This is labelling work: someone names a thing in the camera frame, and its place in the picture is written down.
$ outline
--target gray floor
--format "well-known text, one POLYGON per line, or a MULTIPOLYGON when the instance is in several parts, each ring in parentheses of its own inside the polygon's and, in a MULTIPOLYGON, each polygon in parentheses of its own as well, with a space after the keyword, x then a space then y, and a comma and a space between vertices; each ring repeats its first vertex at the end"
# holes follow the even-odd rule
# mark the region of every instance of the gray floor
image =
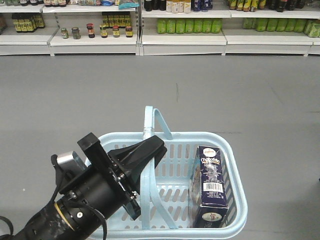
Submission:
POLYGON ((0 215, 16 230, 52 194, 51 154, 141 131, 153 105, 172 131, 231 144, 249 207, 234 239, 320 238, 318 57, 1 56, 0 102, 0 215))

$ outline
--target basket handle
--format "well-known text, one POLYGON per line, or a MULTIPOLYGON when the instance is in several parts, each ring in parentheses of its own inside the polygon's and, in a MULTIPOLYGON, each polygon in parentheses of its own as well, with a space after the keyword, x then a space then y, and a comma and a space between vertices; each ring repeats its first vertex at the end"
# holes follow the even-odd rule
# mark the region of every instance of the basket handle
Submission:
MULTIPOLYGON (((145 107, 145 118, 143 128, 143 140, 152 137, 155 134, 155 119, 158 120, 165 137, 172 140, 172 134, 166 124, 162 114, 152 106, 145 107)), ((177 229, 177 225, 162 204, 159 196, 156 176, 155 176, 155 159, 153 158, 144 168, 140 176, 140 206, 141 206, 141 222, 142 229, 150 229, 150 199, 156 210, 160 213, 170 229, 177 229)))

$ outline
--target product label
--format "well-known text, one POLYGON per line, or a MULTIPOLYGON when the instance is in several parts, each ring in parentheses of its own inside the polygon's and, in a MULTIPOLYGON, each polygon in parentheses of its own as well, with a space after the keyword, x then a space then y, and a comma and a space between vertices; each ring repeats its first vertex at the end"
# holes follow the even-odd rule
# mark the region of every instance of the product label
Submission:
POLYGON ((191 13, 191 2, 184 3, 184 13, 186 14, 191 13))
POLYGON ((132 37, 134 35, 134 33, 132 31, 126 31, 125 35, 128 37, 132 37))
POLYGON ((208 222, 216 222, 222 219, 222 216, 216 212, 206 212, 202 215, 202 219, 208 222))
POLYGON ((178 8, 179 8, 179 3, 178 2, 172 2, 171 12, 173 14, 177 14, 178 13, 178 8))
POLYGON ((172 12, 172 1, 166 1, 166 9, 165 11, 167 11, 168 13, 172 12))
POLYGON ((101 31, 100 31, 100 34, 101 34, 101 36, 103 36, 103 37, 108 36, 107 30, 101 30, 101 31))
POLYGON ((61 35, 63 39, 69 38, 69 34, 67 32, 62 32, 61 35))
POLYGON ((185 2, 184 1, 179 1, 178 3, 178 12, 183 13, 185 9, 185 2))

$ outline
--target glass jar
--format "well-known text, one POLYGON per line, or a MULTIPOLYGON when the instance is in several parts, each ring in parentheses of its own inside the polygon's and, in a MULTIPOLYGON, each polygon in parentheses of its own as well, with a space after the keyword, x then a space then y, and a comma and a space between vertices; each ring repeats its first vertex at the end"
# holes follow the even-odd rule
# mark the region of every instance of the glass jar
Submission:
POLYGON ((81 38, 80 30, 78 27, 75 26, 71 30, 72 30, 73 39, 80 39, 81 38))
POLYGON ((100 35, 103 39, 108 37, 108 32, 107 32, 107 25, 106 24, 102 24, 100 25, 100 35))
POLYGON ((61 28, 61 35, 63 39, 69 38, 68 30, 65 27, 61 28))
POLYGON ((134 36, 134 32, 133 32, 132 26, 126 26, 125 27, 125 37, 132 38, 133 36, 134 36))
POLYGON ((120 31, 119 31, 119 27, 118 26, 113 26, 112 27, 112 31, 113 31, 113 37, 114 38, 119 38, 120 37, 120 31))

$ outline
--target dark blue box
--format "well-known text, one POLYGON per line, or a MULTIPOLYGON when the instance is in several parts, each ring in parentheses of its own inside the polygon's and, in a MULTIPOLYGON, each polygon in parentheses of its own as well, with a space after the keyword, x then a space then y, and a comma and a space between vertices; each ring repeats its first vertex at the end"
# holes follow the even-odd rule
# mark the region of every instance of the dark blue box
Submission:
POLYGON ((227 211, 227 197, 218 147, 199 146, 189 186, 189 228, 219 228, 227 211))

